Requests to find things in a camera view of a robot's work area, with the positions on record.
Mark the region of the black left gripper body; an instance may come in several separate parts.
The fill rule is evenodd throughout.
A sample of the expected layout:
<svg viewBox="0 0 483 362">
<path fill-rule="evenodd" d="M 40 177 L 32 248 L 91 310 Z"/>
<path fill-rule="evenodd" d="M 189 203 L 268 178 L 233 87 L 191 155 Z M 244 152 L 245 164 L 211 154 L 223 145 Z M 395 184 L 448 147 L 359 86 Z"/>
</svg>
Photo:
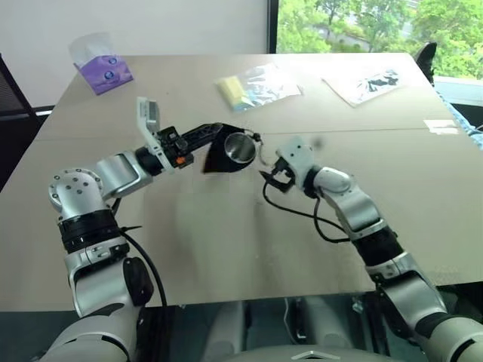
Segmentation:
<svg viewBox="0 0 483 362">
<path fill-rule="evenodd" d="M 189 142 L 178 134 L 175 127 L 160 130 L 156 137 L 173 168 L 185 168 L 194 162 Z"/>
</svg>

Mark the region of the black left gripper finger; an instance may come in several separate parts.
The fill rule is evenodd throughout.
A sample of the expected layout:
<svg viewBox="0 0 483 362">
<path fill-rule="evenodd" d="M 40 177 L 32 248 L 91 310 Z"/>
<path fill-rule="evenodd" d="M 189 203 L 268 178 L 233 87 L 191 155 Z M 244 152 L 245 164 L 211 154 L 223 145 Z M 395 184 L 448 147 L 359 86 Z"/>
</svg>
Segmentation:
<svg viewBox="0 0 483 362">
<path fill-rule="evenodd" d="M 185 153 L 192 153 L 213 142 L 219 132 L 219 130 L 191 130 L 185 133 L 185 141 L 187 143 Z"/>
<path fill-rule="evenodd" d="M 223 128 L 222 123 L 201 124 L 182 135 L 185 140 L 213 140 Z"/>
</svg>

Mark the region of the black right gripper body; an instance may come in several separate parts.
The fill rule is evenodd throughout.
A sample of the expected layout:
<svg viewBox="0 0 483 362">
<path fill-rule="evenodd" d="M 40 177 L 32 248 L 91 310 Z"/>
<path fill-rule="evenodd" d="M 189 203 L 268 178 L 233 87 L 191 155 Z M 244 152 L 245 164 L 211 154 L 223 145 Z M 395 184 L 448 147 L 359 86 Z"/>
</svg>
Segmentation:
<svg viewBox="0 0 483 362">
<path fill-rule="evenodd" d="M 286 160 L 283 159 L 283 158 L 279 158 L 275 162 L 274 168 L 272 169 L 272 175 L 275 178 L 278 175 L 286 176 L 288 178 L 288 181 L 292 180 L 293 186 L 295 185 L 295 175 L 294 175 L 293 171 L 289 168 L 288 162 L 286 162 Z"/>
</svg>

